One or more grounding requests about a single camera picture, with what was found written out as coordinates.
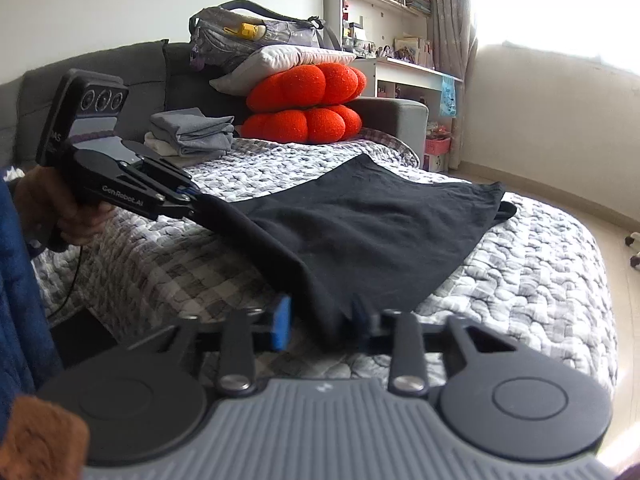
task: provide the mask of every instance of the bed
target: bed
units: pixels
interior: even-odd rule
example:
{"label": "bed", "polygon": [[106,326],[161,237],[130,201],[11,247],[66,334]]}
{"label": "bed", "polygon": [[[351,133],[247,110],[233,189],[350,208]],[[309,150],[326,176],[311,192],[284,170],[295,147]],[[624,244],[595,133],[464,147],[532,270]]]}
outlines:
{"label": "bed", "polygon": [[[453,180],[420,170],[411,149],[375,130],[324,146],[236,139],[227,156],[186,169],[205,192],[234,202],[317,178],[360,153],[415,182]],[[516,215],[490,229],[415,313],[429,322],[450,314],[469,316],[589,374],[612,392],[617,340],[596,241],[559,209],[511,193],[505,200],[518,207]],[[77,260],[77,248],[46,251],[34,260],[53,323],[90,306],[118,340],[176,315],[220,319],[232,308],[265,306],[275,295],[241,253],[189,220],[153,222],[120,211],[104,235],[84,249],[73,293],[58,310]],[[287,351],[262,354],[258,374],[386,380],[388,356],[322,352],[310,330],[295,320]],[[442,383],[439,356],[427,354],[426,359],[431,383]],[[215,368],[211,355],[205,373]]]}

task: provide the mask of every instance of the white pillow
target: white pillow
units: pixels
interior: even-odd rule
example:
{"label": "white pillow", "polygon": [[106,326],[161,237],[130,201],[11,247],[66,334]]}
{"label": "white pillow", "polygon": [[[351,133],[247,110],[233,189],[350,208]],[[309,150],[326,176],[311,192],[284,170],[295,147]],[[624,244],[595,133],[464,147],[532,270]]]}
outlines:
{"label": "white pillow", "polygon": [[348,65],[354,59],[355,54],[340,50],[314,46],[269,45],[256,50],[233,72],[212,79],[209,84],[223,94],[246,96],[263,79],[294,66],[329,62]]}

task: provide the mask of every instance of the black t-shirt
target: black t-shirt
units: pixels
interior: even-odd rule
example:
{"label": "black t-shirt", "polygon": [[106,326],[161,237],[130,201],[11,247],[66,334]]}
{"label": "black t-shirt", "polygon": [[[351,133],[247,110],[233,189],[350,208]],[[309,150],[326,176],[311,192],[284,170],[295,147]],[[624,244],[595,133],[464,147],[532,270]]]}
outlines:
{"label": "black t-shirt", "polygon": [[513,216],[503,195],[500,183],[410,182],[363,154],[267,196],[200,196],[196,221],[230,237],[334,346],[349,333],[355,296],[374,312],[414,310]]}

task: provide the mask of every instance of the bag strap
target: bag strap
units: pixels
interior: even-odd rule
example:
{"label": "bag strap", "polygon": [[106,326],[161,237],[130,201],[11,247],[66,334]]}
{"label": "bag strap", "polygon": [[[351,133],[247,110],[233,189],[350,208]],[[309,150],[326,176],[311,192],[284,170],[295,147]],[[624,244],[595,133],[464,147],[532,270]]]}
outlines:
{"label": "bag strap", "polygon": [[[317,30],[325,29],[331,40],[334,50],[342,50],[342,44],[338,41],[338,37],[326,24],[325,20],[321,20],[319,16],[311,16],[308,20],[299,20],[298,18],[292,18],[291,16],[285,16],[284,14],[279,14],[278,12],[274,12],[273,10],[269,10],[266,7],[263,7],[255,2],[249,0],[231,0],[230,2],[225,2],[220,4],[219,7],[225,10],[236,10],[236,9],[244,9],[254,14],[258,14],[259,16],[263,16],[265,18],[269,18],[271,20],[281,20],[282,22],[293,22],[298,25],[303,25],[309,28],[316,28]],[[189,33],[193,34],[196,29],[196,24],[198,23],[198,19],[195,16],[191,16],[189,19]],[[324,38],[322,34],[318,34],[318,44],[321,48],[326,48],[324,46]]]}
{"label": "bag strap", "polygon": [[299,25],[310,26],[309,20],[299,20],[297,18],[292,18],[291,16],[285,16],[284,14],[279,14],[274,10],[269,10],[266,7],[258,5],[257,3],[251,2],[249,0],[231,0],[230,2],[220,4],[219,7],[225,10],[250,10],[254,14],[258,14],[259,16],[263,16],[271,20],[280,20],[281,22],[293,22]]}

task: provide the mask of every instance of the camera lens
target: camera lens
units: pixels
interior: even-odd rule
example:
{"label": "camera lens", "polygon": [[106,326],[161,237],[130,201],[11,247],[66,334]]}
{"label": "camera lens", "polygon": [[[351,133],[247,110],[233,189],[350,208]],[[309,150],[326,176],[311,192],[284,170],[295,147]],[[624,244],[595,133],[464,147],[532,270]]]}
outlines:
{"label": "camera lens", "polygon": [[94,102],[95,92],[93,90],[89,90],[86,94],[82,96],[82,101],[80,101],[80,109],[82,111],[87,110],[91,103]]}
{"label": "camera lens", "polygon": [[111,90],[103,90],[100,92],[98,98],[95,100],[95,111],[104,111],[107,104],[109,104],[109,99],[111,99]]}
{"label": "camera lens", "polygon": [[122,92],[119,92],[113,96],[113,101],[111,101],[111,110],[117,109],[121,104],[122,104]]}

